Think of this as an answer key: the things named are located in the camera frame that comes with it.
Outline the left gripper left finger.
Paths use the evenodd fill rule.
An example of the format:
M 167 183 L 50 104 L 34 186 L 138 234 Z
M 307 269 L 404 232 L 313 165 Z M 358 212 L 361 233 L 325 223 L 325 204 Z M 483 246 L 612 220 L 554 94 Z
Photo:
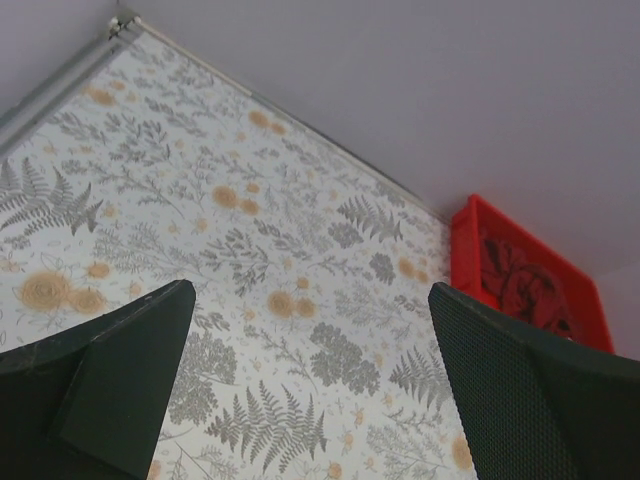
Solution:
M 195 301 L 176 280 L 2 353 L 2 478 L 146 478 Z

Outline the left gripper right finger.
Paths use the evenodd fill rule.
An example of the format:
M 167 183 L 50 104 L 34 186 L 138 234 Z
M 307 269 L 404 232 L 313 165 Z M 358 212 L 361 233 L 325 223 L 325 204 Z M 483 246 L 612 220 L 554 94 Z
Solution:
M 532 327 L 445 283 L 428 303 L 478 478 L 638 478 L 637 361 Z

